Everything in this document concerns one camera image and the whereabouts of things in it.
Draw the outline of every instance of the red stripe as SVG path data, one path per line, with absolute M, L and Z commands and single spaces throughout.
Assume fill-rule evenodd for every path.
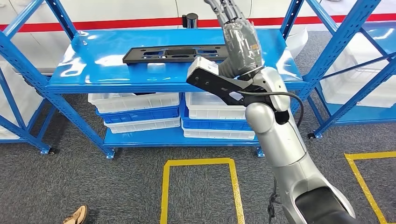
M 345 15 L 332 16 L 335 22 L 342 22 Z M 283 17 L 278 18 L 253 18 L 249 19 L 256 26 L 281 25 Z M 396 21 L 396 14 L 372 14 L 367 21 Z M 297 17 L 295 24 L 317 24 L 322 23 L 317 16 Z M 177 18 L 156 18 L 137 20 L 111 20 L 111 21 L 87 21 L 74 22 L 78 30 L 89 29 L 115 29 L 115 28 L 136 28 L 136 27 L 156 27 L 181 25 L 182 20 Z M 4 30 L 7 24 L 0 24 L 0 30 Z M 219 27 L 217 20 L 198 20 L 198 27 Z M 59 23 L 28 23 L 22 26 L 19 32 L 47 32 L 62 31 Z

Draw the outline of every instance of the stacked bin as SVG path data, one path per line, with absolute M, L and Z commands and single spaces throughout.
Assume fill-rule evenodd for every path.
M 88 94 L 88 102 L 112 133 L 180 126 L 179 93 L 95 93 Z
M 244 106 L 226 105 L 208 92 L 185 93 L 180 117 L 186 138 L 252 140 L 255 137 L 246 122 Z

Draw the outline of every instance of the black cylinder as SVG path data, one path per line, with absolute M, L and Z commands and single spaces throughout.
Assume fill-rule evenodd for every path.
M 195 13 L 188 13 L 182 16 L 183 27 L 187 29 L 198 28 L 198 15 Z

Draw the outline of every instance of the blue plastic bin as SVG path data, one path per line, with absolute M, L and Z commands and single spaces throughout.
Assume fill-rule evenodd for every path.
M 246 120 L 189 118 L 184 95 L 180 100 L 180 117 L 183 121 L 183 128 L 187 129 L 252 131 Z
M 96 114 L 101 116 L 107 124 L 139 120 L 177 118 L 179 117 L 179 106 L 167 106 L 114 113 L 99 113 L 98 110 L 96 110 Z

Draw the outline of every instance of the plastic wrap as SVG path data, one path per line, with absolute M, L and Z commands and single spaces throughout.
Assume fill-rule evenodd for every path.
M 236 19 L 223 26 L 228 58 L 219 65 L 219 74 L 234 78 L 263 65 L 261 46 L 252 23 Z

